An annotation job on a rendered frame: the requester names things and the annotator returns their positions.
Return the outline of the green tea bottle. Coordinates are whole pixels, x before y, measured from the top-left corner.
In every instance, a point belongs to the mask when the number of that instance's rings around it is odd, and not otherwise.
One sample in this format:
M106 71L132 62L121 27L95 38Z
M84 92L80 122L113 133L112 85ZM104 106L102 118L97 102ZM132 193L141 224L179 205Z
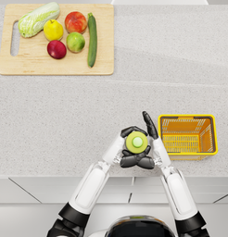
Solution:
M148 140L142 132L133 131L127 136L125 145L131 153L140 154L146 150Z

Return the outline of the wooden cutting board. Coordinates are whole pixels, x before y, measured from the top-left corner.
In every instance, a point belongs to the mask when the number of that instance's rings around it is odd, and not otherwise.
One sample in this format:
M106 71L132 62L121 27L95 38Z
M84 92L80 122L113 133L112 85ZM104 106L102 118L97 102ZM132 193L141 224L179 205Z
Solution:
M110 75L114 71L114 6L111 4L62 4L58 21L74 10L93 14L97 25L95 65L87 64L88 49L80 53L68 51L62 59L52 58L46 51L48 41L40 32L32 38L19 38L19 51L11 55L12 31L16 21L37 8L37 4L9 4L4 15L0 49L2 75Z

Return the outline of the dark round robot body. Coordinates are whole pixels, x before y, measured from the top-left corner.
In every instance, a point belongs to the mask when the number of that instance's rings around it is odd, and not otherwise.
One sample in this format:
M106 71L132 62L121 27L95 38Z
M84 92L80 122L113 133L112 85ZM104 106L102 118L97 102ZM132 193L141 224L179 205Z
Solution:
M126 216L116 220L105 237L175 237L161 220L151 216Z

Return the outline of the yellow lemon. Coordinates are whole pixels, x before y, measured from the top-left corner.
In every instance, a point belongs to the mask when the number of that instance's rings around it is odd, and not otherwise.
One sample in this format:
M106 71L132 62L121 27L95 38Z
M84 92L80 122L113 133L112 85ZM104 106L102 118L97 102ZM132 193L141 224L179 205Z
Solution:
M63 26L56 19L50 19L44 25L44 36L48 41L60 40L63 32Z

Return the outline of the green cucumber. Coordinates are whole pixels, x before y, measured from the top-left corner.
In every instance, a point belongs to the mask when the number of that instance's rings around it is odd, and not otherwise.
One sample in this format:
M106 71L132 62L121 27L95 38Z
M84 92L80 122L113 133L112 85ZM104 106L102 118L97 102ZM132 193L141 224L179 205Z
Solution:
M89 29L89 50L87 63L90 68L95 64L97 53L97 27L96 20L92 13L88 14L88 29Z

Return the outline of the green apple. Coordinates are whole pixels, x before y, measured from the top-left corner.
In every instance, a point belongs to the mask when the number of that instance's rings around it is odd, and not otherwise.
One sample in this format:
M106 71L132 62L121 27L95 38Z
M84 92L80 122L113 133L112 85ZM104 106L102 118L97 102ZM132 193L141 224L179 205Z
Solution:
M71 32L67 36L67 47L72 53L79 53L83 50L85 46L84 37L78 32Z

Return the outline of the white cabinet drawers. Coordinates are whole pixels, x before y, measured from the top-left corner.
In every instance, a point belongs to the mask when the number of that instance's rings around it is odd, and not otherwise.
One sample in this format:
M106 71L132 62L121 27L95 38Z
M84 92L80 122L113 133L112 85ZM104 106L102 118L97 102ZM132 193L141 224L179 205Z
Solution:
M0 204L64 204L79 183L76 177L0 178ZM228 177L188 177L198 204L228 204ZM166 204L159 177L111 177L100 204Z

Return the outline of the napa cabbage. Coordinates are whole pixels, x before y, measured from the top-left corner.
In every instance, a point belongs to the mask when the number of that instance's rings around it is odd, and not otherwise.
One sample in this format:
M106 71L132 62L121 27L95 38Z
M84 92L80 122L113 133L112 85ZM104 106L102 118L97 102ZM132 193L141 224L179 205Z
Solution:
M50 19L57 19L60 13L59 4L56 2L39 6L19 19L19 33L24 38L31 38L39 33L45 23Z

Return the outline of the dark red plum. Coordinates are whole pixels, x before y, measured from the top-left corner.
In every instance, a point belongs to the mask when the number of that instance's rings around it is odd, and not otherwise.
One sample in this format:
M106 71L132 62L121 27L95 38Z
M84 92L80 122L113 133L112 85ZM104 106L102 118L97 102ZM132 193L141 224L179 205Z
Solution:
M54 40L47 45L47 53L54 59L61 59L67 54L67 48L61 41Z

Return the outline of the yellow slatted basket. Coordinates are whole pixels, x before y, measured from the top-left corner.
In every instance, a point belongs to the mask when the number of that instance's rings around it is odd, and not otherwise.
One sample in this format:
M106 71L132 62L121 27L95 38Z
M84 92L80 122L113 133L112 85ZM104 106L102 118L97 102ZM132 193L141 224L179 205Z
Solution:
M158 134L171 160L202 160L218 153L212 115L160 115Z

